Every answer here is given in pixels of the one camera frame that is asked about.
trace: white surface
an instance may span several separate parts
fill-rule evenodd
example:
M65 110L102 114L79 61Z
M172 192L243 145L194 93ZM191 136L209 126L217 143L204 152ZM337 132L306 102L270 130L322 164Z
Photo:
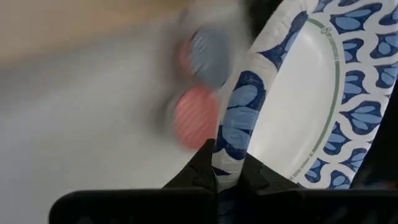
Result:
M242 17L223 15L236 60ZM178 89L177 28L163 24L0 74L0 223L46 223L81 189L159 188L193 156L159 130Z
M335 60L328 39L306 22L272 84L248 152L289 178L320 137L334 88Z

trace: green line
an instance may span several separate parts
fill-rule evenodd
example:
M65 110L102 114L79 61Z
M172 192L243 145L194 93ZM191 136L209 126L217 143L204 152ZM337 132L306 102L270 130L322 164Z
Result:
M321 22L319 22L319 21L317 21L315 19L308 18L307 22L309 22L309 23L311 23L313 25L316 25L320 29L325 28L325 25L323 25ZM329 37L329 39L330 39L329 43L331 45L331 49L332 49L333 53L334 52L338 52L337 45L336 45L336 42L334 41L334 39L332 37ZM325 137L326 131L327 131L329 125L330 125L331 118L333 116L333 112L334 112L334 110L336 108L337 96L338 96L338 91L339 91L339 88L340 88L340 75L341 75L341 71L340 71L339 56L338 56L338 54L336 54L335 55L335 89L334 89L334 93L333 93L333 99L332 99L332 102L331 102L328 118L326 119L325 125L323 126L323 129L322 129L322 132L321 132L321 135L319 136L317 142L315 143L315 146L311 150L310 155L306 158L304 163L294 172L294 174L289 177L289 180L293 180L302 171L302 169L310 161L310 158L315 154L315 152L317 151L317 149L318 149L319 145L321 144L323 138Z

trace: wooden surface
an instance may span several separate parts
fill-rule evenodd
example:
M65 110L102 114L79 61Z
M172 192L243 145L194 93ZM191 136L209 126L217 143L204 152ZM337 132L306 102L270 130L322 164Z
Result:
M172 15L188 0L2 0L0 65Z

